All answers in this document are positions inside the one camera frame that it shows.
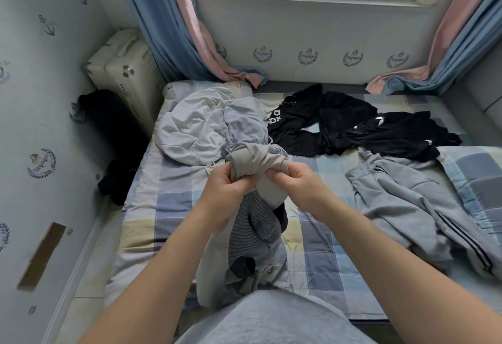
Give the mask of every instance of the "hand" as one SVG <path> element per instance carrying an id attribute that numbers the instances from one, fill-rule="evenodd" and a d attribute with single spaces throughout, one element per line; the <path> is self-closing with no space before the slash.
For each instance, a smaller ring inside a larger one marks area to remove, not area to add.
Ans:
<path id="1" fill-rule="evenodd" d="M 230 183 L 230 163 L 212 170 L 196 208 L 208 215 L 218 229 L 239 207 L 244 193 L 256 183 L 255 176 L 243 176 Z"/>
<path id="2" fill-rule="evenodd" d="M 327 201 L 336 196 L 305 163 L 287 162 L 289 176 L 274 169 L 267 176 L 284 188 L 298 208 L 318 219 L 323 215 Z"/>

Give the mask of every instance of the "black bag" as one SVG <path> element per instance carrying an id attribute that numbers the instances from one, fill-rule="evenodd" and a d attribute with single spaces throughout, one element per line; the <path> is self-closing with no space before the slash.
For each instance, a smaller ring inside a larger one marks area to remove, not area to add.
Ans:
<path id="1" fill-rule="evenodd" d="M 80 107 L 115 150 L 117 158 L 99 182 L 103 195 L 122 205 L 149 143 L 148 138 L 122 100 L 110 90 L 96 90 L 78 98 Z"/>

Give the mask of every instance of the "person's left hand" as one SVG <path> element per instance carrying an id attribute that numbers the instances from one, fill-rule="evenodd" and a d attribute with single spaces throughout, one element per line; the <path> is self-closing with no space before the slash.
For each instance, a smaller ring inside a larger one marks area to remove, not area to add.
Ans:
<path id="1" fill-rule="evenodd" d="M 255 183 L 254 175 L 230 183 L 230 163 L 227 162 L 212 170 L 195 207 L 203 210 L 218 229 L 239 207 L 242 196 Z"/>

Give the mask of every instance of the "forearm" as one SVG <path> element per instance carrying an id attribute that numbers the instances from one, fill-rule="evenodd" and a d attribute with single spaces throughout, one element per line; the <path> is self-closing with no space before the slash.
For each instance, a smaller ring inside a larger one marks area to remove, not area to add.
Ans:
<path id="1" fill-rule="evenodd" d="M 335 197 L 321 215 L 407 344 L 495 343 L 502 317 Z"/>
<path id="2" fill-rule="evenodd" d="M 170 342 L 211 235 L 197 205 L 79 344 Z"/>

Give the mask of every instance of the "blue curtain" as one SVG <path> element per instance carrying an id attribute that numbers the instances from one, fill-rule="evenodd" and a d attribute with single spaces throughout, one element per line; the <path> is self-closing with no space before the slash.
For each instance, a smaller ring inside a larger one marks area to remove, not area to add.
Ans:
<path id="1" fill-rule="evenodd" d="M 219 81 L 205 66 L 176 0 L 129 0 L 141 32 L 167 81 Z"/>
<path id="2" fill-rule="evenodd" d="M 417 81 L 394 75 L 387 79 L 383 94 L 399 90 L 445 92 L 455 78 L 471 67 L 502 36 L 502 0 L 483 0 L 460 31 L 432 76 Z"/>

